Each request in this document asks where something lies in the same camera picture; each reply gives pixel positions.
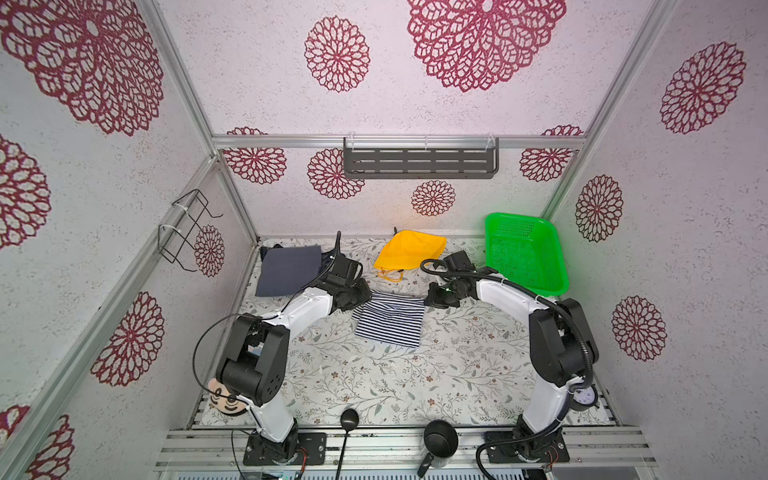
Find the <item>striped tank top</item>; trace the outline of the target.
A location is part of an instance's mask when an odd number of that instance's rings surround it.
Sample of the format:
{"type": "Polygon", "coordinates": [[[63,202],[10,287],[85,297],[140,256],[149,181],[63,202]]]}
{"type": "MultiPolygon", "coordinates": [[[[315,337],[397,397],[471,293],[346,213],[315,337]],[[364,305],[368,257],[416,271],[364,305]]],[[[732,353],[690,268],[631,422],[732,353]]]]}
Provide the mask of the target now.
{"type": "Polygon", "coordinates": [[[369,301],[353,310],[354,333],[367,340],[415,349],[421,344],[425,310],[420,298],[373,292],[369,301]]]}

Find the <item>grey blue tank top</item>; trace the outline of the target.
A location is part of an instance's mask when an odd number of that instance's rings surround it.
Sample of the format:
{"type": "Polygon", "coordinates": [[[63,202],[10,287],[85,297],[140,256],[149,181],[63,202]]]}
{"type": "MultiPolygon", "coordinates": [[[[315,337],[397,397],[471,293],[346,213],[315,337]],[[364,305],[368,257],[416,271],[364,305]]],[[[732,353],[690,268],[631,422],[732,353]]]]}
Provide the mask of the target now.
{"type": "Polygon", "coordinates": [[[338,258],[336,251],[323,252],[319,245],[303,247],[262,247],[262,265],[255,295],[290,296],[310,287],[319,287],[338,258]]]}

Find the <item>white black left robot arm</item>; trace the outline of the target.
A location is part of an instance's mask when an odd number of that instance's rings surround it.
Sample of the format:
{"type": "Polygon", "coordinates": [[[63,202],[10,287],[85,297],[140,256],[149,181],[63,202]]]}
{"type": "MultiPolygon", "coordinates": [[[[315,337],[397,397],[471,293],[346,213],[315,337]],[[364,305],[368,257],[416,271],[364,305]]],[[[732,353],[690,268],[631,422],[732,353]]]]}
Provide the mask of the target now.
{"type": "Polygon", "coordinates": [[[291,339],[335,311],[352,310],[371,298],[364,279],[341,286],[323,282],[306,288],[275,313],[239,315],[216,368],[215,393],[245,406],[263,444],[292,455],[298,424],[280,394],[291,339]]]}

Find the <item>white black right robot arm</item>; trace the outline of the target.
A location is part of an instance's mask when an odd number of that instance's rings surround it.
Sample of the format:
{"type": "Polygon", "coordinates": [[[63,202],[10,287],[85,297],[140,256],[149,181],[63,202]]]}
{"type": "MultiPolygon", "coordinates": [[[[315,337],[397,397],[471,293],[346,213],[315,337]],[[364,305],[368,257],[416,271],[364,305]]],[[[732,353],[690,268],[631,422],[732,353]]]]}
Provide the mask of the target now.
{"type": "Polygon", "coordinates": [[[516,320],[528,321],[530,361],[536,373],[532,396],[517,427],[524,438],[558,429],[575,394],[594,383],[599,357],[580,304],[550,300],[501,275],[460,273],[429,284],[425,304],[457,308],[462,300],[490,304],[516,320]]]}

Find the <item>yellow fabric hat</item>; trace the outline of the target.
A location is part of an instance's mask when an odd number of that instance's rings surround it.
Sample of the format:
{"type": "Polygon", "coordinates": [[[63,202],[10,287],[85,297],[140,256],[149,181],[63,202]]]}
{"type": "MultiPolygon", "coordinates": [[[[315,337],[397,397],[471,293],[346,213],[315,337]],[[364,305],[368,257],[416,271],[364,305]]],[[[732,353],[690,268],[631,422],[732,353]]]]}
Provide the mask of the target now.
{"type": "Polygon", "coordinates": [[[399,283],[405,272],[418,270],[424,260],[439,259],[446,246],[445,237],[403,230],[382,248],[374,270],[379,278],[399,283]]]}

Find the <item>green plastic basket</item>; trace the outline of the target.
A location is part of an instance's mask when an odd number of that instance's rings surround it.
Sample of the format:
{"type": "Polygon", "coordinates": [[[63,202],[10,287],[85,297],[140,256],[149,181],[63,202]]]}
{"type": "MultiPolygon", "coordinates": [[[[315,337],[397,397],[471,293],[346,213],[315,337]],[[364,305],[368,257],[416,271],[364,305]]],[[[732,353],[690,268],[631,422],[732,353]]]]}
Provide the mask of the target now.
{"type": "Polygon", "coordinates": [[[549,221],[492,213],[484,228],[488,267],[542,296],[556,297],[569,290],[559,235],[549,221]]]}

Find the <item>black ladle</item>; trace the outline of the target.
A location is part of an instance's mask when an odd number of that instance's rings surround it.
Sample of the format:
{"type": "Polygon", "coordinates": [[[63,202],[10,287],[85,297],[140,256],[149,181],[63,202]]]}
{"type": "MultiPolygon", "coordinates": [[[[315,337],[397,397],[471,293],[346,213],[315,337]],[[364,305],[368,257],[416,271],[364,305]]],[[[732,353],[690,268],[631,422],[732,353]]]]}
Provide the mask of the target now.
{"type": "Polygon", "coordinates": [[[344,430],[344,438],[343,438],[342,447],[340,449],[340,454],[337,462],[335,480],[339,480],[341,477],[349,435],[359,425],[359,414],[357,410],[354,408],[345,409],[340,416],[340,425],[341,425],[341,428],[344,430]]]}

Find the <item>cartoon boy plush doll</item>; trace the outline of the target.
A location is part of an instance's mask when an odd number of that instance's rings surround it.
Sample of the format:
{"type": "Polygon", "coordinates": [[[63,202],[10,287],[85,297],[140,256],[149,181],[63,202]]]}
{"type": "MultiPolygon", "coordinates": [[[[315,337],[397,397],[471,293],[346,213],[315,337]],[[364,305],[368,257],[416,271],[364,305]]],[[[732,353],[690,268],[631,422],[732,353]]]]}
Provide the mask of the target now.
{"type": "Polygon", "coordinates": [[[225,416],[240,416],[247,410],[247,405],[238,400],[236,395],[231,393],[224,384],[216,378],[212,378],[208,384],[209,403],[212,408],[221,412],[225,416]]]}

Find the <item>round pressure gauge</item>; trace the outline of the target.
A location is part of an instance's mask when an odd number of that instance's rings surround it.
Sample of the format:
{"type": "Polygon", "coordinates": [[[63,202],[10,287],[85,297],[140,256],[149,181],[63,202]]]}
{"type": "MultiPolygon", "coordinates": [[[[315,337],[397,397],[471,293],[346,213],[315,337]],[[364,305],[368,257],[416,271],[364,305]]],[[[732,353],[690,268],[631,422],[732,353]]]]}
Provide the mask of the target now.
{"type": "Polygon", "coordinates": [[[577,389],[569,393],[568,407],[570,410],[583,412],[595,407],[599,401],[599,394],[594,384],[589,387],[577,389]]]}

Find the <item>grey wall shelf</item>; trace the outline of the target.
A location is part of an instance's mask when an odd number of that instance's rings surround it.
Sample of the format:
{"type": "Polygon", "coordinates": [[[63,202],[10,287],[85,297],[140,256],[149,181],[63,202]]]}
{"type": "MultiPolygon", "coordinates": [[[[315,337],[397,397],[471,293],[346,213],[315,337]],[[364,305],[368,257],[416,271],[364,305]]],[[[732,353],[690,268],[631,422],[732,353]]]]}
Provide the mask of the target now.
{"type": "Polygon", "coordinates": [[[477,148],[373,148],[344,138],[342,166],[357,180],[486,180],[499,170],[499,140],[477,148]]]}

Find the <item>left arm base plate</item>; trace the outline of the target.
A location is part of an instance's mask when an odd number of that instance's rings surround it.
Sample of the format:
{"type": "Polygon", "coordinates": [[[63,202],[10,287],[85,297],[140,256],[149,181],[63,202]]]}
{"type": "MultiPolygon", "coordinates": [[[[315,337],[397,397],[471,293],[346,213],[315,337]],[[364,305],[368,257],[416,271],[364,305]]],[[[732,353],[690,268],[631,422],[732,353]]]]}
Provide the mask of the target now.
{"type": "Polygon", "coordinates": [[[323,465],[326,445],[325,433],[294,432],[283,442],[274,442],[254,434],[248,439],[242,463],[245,466],[269,467],[323,465]]]}

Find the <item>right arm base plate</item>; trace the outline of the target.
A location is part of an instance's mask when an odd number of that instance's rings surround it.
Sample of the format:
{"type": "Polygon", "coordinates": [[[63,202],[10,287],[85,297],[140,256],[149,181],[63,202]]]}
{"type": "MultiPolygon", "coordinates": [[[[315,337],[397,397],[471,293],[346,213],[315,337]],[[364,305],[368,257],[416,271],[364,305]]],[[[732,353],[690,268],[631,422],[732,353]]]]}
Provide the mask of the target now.
{"type": "Polygon", "coordinates": [[[486,453],[491,464],[544,463],[549,465],[570,461],[570,454],[561,429],[525,443],[492,446],[486,453]]]}

